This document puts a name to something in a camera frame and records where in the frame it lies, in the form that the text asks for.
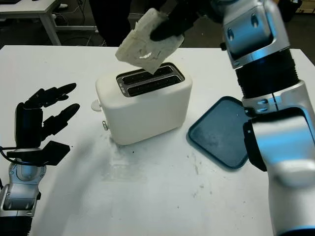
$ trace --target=table surface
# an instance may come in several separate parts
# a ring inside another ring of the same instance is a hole
[[[44,110],[44,118],[72,103],[81,105],[67,128],[48,138],[70,145],[71,152],[57,167],[47,168],[31,235],[272,235],[267,174],[249,162],[237,171],[225,170],[186,141],[188,128],[219,98],[242,97],[227,54],[178,49],[171,57],[194,82],[184,125],[122,147],[104,131],[103,114],[91,110],[97,78],[113,67],[122,72],[133,68],[118,62],[115,51],[55,46],[0,50],[2,146],[14,145],[16,105],[39,88],[77,83],[67,101]],[[315,67],[302,51],[292,54],[299,78],[314,88]],[[314,104],[315,93],[310,92]],[[8,165],[1,159],[3,183],[8,183]]]
[[[57,0],[21,0],[16,4],[0,4],[0,15],[46,13]]]

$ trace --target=toaster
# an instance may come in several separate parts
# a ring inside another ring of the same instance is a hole
[[[167,62],[153,75],[139,69],[99,78],[92,108],[103,110],[113,140],[128,145],[180,127],[191,87],[185,70]]]

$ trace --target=black pants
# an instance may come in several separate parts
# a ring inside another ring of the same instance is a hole
[[[99,34],[109,47],[118,47],[130,32],[131,0],[89,0]],[[159,10],[167,0],[148,0],[147,9]]]

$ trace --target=robotic hand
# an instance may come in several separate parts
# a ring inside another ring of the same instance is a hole
[[[315,115],[271,0],[180,0],[151,39],[179,35],[206,15],[222,23],[243,92],[250,162],[267,171],[275,235],[315,235]]]
[[[41,107],[66,100],[66,94],[75,87],[76,84],[69,84],[48,90],[41,88],[16,108],[16,147],[0,147],[2,156],[11,162],[9,184],[4,187],[0,184],[1,236],[28,235],[36,204],[41,196],[38,184],[46,173],[46,165],[58,165],[70,151],[68,145],[54,141],[50,141],[43,150],[39,146],[47,136],[57,134],[68,125],[67,121],[78,111],[79,104],[70,105],[58,116],[51,116],[44,122]],[[13,151],[5,154],[3,150]]]

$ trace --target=blue lid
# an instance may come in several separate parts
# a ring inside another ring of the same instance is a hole
[[[240,168],[247,161],[243,124],[249,118],[242,103],[222,97],[188,131],[192,145],[228,168]]]

